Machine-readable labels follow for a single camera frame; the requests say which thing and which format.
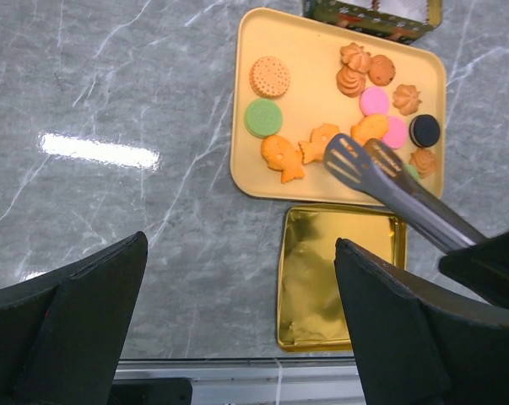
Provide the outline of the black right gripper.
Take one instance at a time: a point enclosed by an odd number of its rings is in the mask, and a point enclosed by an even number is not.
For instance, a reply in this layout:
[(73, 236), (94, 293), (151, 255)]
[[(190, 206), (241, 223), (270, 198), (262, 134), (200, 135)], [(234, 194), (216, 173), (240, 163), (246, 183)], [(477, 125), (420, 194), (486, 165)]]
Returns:
[(509, 310), (509, 231), (441, 258), (440, 273)]

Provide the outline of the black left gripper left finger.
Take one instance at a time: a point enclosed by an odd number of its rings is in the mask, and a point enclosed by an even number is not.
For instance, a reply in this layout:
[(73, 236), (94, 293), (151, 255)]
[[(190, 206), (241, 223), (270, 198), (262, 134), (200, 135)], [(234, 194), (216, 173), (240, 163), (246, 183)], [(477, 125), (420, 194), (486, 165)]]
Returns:
[(105, 404), (147, 258), (137, 232), (0, 289), (0, 404)]

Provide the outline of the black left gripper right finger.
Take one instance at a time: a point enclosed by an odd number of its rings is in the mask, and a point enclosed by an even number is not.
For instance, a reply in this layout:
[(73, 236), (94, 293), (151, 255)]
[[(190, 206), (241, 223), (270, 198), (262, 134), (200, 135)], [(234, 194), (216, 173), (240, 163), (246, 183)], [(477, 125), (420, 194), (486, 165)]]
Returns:
[(509, 404), (509, 310), (404, 271), (351, 240), (334, 267), (369, 404)]

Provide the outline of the gold tin lid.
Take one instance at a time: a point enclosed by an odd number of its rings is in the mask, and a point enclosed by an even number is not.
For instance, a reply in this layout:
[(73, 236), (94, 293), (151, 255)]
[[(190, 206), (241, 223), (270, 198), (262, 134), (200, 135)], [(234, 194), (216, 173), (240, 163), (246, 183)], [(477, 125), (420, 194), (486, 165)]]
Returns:
[(286, 352), (352, 349), (333, 265), (339, 238), (406, 267), (407, 225), (394, 213), (329, 203), (290, 208), (284, 221), (276, 308), (276, 339)]

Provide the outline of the metal serving tongs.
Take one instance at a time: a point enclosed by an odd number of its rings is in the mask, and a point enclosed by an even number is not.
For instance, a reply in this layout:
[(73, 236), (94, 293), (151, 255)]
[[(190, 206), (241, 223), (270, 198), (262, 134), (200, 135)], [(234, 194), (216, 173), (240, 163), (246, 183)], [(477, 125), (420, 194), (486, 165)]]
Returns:
[(323, 164), (342, 184), (375, 198), (444, 253), (487, 241), (417, 182), (404, 162), (378, 139), (359, 145), (339, 133), (328, 143)]

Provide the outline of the orange fish cookie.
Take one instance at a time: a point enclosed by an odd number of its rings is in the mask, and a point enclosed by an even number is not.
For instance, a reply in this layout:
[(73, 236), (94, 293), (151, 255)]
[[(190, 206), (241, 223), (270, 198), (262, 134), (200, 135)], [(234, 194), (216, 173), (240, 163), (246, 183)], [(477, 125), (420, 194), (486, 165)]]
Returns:
[(322, 162), (328, 143), (338, 133), (340, 133), (339, 126), (330, 123), (323, 123), (320, 127), (314, 128), (308, 140), (298, 142), (302, 163), (308, 165), (313, 162)]
[(305, 177), (302, 154), (286, 138), (271, 135), (261, 144), (261, 155), (271, 170), (280, 173), (280, 182), (287, 183)]
[(369, 139), (381, 139), (389, 130), (388, 118), (383, 114), (365, 116), (350, 129), (351, 137), (360, 145)]

